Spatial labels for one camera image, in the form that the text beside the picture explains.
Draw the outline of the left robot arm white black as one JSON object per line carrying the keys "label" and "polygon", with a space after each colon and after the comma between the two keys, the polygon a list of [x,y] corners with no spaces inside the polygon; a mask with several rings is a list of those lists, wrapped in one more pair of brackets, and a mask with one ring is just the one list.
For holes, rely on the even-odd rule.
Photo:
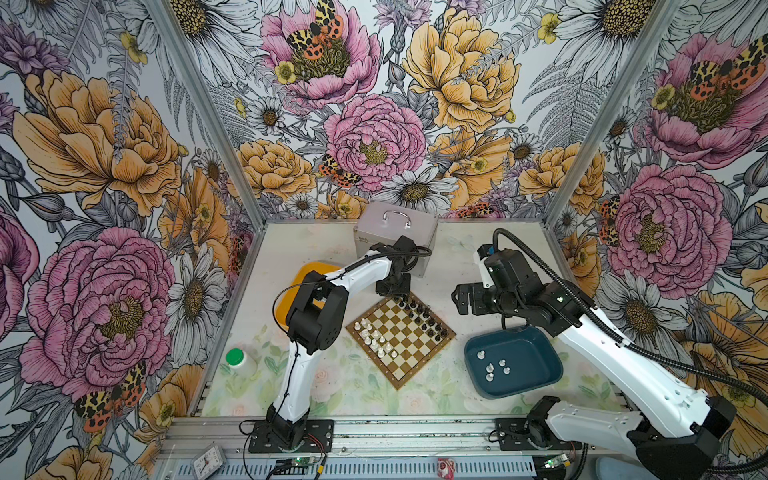
{"label": "left robot arm white black", "polygon": [[284,289],[295,292],[284,320],[289,361],[266,414],[270,432],[281,447],[293,450],[305,436],[317,364],[341,333],[349,299],[370,286],[381,297],[409,295],[411,270],[431,255],[430,248],[402,236],[392,245],[373,245],[362,257],[331,273],[312,270],[301,282]]}

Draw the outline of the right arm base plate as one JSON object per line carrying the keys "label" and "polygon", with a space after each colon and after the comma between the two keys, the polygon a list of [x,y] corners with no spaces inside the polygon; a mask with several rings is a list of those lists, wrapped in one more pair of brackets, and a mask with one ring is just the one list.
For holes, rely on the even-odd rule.
{"label": "right arm base plate", "polygon": [[543,422],[523,417],[502,417],[494,420],[494,428],[488,434],[490,443],[498,443],[502,451],[562,450],[580,451],[581,442],[563,441]]}

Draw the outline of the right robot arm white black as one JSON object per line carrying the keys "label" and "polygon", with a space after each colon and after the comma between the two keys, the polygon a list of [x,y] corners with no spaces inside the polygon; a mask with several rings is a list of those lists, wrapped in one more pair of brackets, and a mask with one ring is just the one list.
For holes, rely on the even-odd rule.
{"label": "right robot arm white black", "polygon": [[523,328],[467,342],[467,369],[477,388],[486,383],[480,353],[492,359],[510,350],[515,335],[547,333],[580,353],[635,405],[620,414],[548,395],[528,413],[518,438],[537,447],[563,441],[610,449],[659,479],[698,479],[714,466],[735,417],[727,399],[688,386],[664,360],[634,352],[633,343],[583,291],[555,272],[543,283],[521,251],[484,244],[475,261],[481,281],[459,284],[451,295],[459,314],[526,321]]}

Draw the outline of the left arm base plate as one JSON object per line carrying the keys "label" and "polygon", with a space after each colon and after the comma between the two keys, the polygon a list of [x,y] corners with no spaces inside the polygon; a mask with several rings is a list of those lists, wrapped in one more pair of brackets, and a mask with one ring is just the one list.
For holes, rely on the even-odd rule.
{"label": "left arm base plate", "polygon": [[250,454],[329,453],[334,427],[335,422],[327,419],[309,419],[297,425],[257,420],[246,450]]}

